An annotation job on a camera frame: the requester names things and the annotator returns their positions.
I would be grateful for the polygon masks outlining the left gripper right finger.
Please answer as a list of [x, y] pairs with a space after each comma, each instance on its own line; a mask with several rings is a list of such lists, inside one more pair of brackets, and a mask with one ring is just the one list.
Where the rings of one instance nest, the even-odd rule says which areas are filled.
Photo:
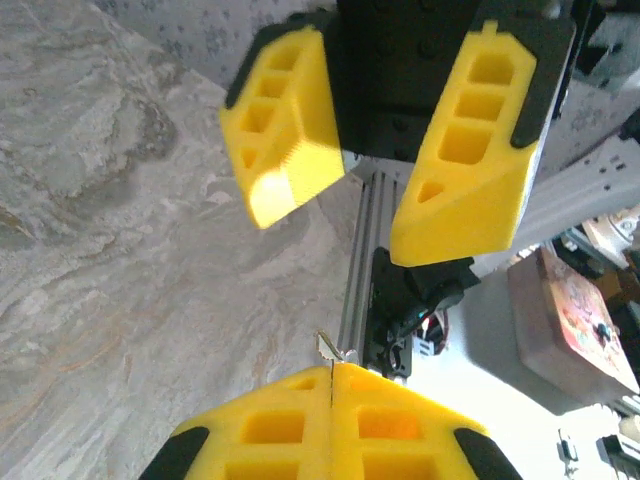
[[333, 369], [332, 479], [519, 479], [481, 424], [350, 363]]

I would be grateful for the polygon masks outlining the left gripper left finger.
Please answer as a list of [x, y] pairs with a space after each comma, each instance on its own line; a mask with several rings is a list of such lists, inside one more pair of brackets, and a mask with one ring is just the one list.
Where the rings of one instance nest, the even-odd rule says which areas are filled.
[[142, 479], [327, 479], [331, 370], [312, 367], [182, 422]]

